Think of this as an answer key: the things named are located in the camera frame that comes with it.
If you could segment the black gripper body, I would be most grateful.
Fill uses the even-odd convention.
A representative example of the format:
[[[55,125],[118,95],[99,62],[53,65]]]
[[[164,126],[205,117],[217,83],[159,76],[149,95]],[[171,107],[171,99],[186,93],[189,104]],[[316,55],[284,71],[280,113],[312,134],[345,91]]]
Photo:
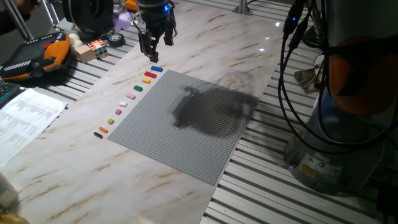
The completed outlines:
[[[136,0],[138,9],[142,11],[141,18],[146,29],[153,35],[162,35],[164,23],[169,18],[172,2],[169,0]]]

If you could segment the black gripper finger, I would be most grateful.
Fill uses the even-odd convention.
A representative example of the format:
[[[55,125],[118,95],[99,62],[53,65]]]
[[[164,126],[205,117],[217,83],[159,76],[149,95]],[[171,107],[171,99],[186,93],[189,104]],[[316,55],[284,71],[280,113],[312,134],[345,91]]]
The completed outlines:
[[[165,33],[164,33],[165,45],[173,46],[174,44],[173,38],[177,35],[176,25],[177,24],[174,14],[170,14],[169,18],[165,22]]]
[[[149,30],[139,31],[139,44],[141,52],[151,62],[159,61],[159,53],[156,51],[157,39],[152,39],[152,33]]]

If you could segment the bare person hand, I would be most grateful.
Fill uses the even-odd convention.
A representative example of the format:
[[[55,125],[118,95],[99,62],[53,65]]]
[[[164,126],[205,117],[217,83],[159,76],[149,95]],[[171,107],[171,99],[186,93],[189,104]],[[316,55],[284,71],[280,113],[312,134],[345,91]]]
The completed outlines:
[[[16,7],[21,15],[27,15],[38,8],[41,2],[41,0],[16,0]]]

